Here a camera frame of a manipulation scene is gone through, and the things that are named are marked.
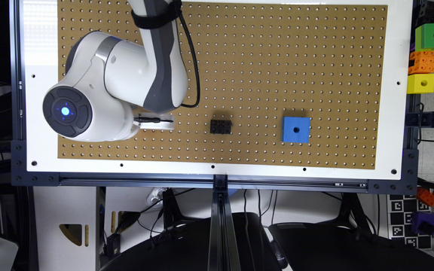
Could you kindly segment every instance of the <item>white panel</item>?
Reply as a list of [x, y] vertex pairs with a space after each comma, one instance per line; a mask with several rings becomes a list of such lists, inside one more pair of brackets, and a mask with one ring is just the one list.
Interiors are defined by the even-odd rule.
[[[244, 2], [244, 1], [208, 1]], [[282, 3], [256, 0], [254, 3]], [[384, 48], [384, 70], [378, 124], [376, 167], [372, 169], [325, 169], [300, 166], [260, 166], [112, 160], [57, 159], [57, 134], [46, 124], [41, 105], [46, 90], [57, 82], [57, 0], [23, 0], [25, 14], [25, 79], [27, 109], [29, 171], [45, 172], [146, 172], [182, 174], [228, 174], [282, 177], [333, 177], [399, 179], [402, 162], [402, 140], [405, 116], [405, 97], [408, 70], [409, 33], [412, 0], [374, 0], [370, 5], [388, 5], [387, 33]], [[330, 0], [328, 2], [287, 1], [286, 4], [362, 5], [358, 0]], [[391, 169], [398, 170], [396, 175]]]
[[[98, 187], [34, 187], [40, 271], [99, 269]], [[80, 224], [82, 245], [68, 240], [60, 224]], [[85, 246], [88, 225], [88, 246]]]

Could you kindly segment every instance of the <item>white frame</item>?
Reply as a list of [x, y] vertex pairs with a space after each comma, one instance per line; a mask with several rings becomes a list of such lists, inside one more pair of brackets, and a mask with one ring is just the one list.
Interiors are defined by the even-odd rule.
[[[202, 2], [243, 3], [242, 0]], [[387, 30], [377, 130], [375, 169], [334, 169], [306, 166], [263, 166], [228, 163], [153, 162], [131, 160], [58, 159], [57, 134], [41, 111], [46, 91], [58, 81], [57, 0], [23, 0], [24, 87], [28, 171], [227, 174], [259, 177], [400, 179], [408, 79], [412, 0], [328, 0], [299, 2], [253, 0], [256, 4], [387, 5]]]

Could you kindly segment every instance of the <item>black office chair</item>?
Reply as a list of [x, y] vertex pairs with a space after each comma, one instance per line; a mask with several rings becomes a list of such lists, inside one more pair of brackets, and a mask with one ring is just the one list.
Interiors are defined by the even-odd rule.
[[[351, 210], [358, 227], [349, 222]], [[373, 235], [356, 194], [344, 194], [336, 219], [320, 224], [274, 224], [269, 231], [293, 270], [434, 271], [434, 257]]]
[[[124, 251], [103, 266], [101, 271], [207, 270], [210, 218], [185, 217], [172, 197], [173, 192], [166, 193], [162, 210], [165, 230]], [[250, 248], [246, 238], [245, 214], [234, 213], [232, 218], [241, 270], [254, 271], [253, 259], [256, 271], [280, 271], [257, 214], [247, 213]]]

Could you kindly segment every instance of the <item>black block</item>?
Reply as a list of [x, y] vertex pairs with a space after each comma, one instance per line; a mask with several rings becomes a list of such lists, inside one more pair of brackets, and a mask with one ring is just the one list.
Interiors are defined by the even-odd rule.
[[211, 120], [210, 133], [220, 135], [230, 135], [232, 128], [232, 121], [230, 120]]
[[420, 226], [418, 226], [418, 229], [428, 235], [432, 235], [434, 233], [434, 226], [427, 221], [421, 222]]

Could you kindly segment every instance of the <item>yellow block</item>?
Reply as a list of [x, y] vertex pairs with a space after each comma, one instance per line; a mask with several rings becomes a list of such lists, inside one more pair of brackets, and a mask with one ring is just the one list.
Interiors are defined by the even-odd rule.
[[409, 75], [407, 94], [422, 94], [434, 92], [434, 74]]

